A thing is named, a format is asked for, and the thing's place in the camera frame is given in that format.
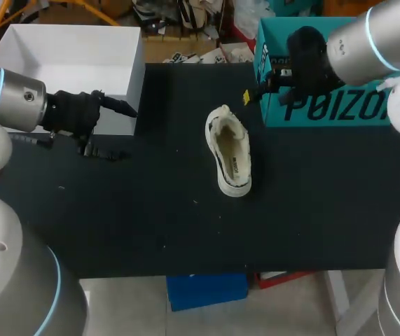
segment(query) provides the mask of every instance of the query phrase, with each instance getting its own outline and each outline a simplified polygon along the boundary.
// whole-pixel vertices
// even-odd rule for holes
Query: cardboard box
[[[301,11],[322,4],[322,0],[268,0],[268,3],[276,16],[297,16]]]
[[[162,63],[175,53],[201,56],[216,48],[215,41],[202,40],[196,34],[183,36],[181,30],[173,26],[167,26],[163,35],[147,35],[143,39],[147,63]]]
[[[0,67],[43,81],[47,93],[102,90],[139,110],[145,73],[140,28],[12,24],[0,42]],[[101,108],[94,133],[133,135],[135,124]]]
[[[258,29],[254,71],[258,84],[272,71],[271,62],[288,58],[287,39],[303,26],[320,30],[327,39],[337,27],[350,22],[350,17],[271,17],[262,19]],[[322,127],[322,126],[386,126],[386,91],[377,92],[380,81],[361,87],[344,86],[327,96],[308,97],[307,101],[280,106],[278,95],[288,88],[281,87],[279,94],[265,94],[261,109],[268,127]]]
[[[98,1],[87,0],[86,2],[100,9]],[[67,7],[60,3],[50,3],[49,7],[39,11],[39,23],[42,25],[100,25],[102,20],[74,3],[67,4]]]

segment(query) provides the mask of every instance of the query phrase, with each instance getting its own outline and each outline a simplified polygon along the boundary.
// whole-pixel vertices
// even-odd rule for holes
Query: shoebox
[[[266,74],[288,64],[287,39],[303,26],[317,28],[327,39],[337,27],[353,20],[350,17],[270,17],[259,23],[254,72],[259,84]],[[308,97],[306,101],[280,106],[279,94],[265,94],[260,101],[267,127],[386,126],[388,91],[377,92],[380,81],[360,87],[344,86],[327,96]]]
[[[12,24],[0,41],[0,67],[43,81],[47,93],[101,90],[139,110],[145,63],[138,27]],[[101,108],[94,134],[133,135],[135,125],[136,118]]]
[[[167,294],[173,312],[245,299],[246,274],[167,276]]]
[[[321,5],[322,0],[268,0],[276,16],[298,16],[301,11]]]

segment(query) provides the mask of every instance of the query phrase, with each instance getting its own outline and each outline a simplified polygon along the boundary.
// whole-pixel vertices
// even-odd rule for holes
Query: black tabletop
[[[124,162],[15,143],[0,198],[78,277],[384,267],[400,221],[391,127],[267,129],[249,64],[147,65]],[[229,105],[249,130],[253,186],[225,196],[204,136]]]

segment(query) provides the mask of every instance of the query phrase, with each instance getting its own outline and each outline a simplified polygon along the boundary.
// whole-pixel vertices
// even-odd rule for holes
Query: shoe label
[[[239,167],[237,166],[237,158],[233,157],[233,169],[234,174],[239,174]]]

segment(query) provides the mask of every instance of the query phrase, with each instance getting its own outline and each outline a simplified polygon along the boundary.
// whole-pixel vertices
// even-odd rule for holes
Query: floor
[[[350,300],[375,271],[345,271]],[[171,312],[165,277],[90,279],[86,336],[334,336],[321,273],[276,287],[252,287],[245,300]],[[358,336],[381,336],[375,316]]]

